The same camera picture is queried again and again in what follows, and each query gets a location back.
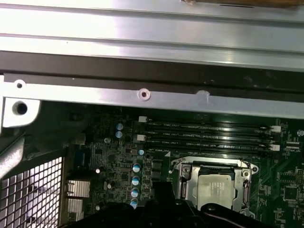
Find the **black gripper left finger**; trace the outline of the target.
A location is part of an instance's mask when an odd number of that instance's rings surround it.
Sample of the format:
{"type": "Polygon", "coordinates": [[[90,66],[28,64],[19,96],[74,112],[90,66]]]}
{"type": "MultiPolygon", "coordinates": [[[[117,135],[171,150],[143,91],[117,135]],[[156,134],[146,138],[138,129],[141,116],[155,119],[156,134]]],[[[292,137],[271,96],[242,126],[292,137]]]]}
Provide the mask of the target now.
{"type": "Polygon", "coordinates": [[[164,183],[152,184],[152,198],[134,208],[127,203],[104,205],[95,214],[62,228],[160,228],[164,218],[164,183]]]}

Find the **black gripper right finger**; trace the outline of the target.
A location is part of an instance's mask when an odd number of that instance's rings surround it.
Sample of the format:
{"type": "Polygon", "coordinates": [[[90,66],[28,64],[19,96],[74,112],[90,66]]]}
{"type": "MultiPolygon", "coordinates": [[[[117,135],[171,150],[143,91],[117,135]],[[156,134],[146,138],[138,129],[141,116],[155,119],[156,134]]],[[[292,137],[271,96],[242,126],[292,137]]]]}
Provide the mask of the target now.
{"type": "Polygon", "coordinates": [[[176,199],[170,182],[163,183],[163,217],[172,228],[260,228],[261,222],[221,205],[208,203],[196,209],[176,199]]]}

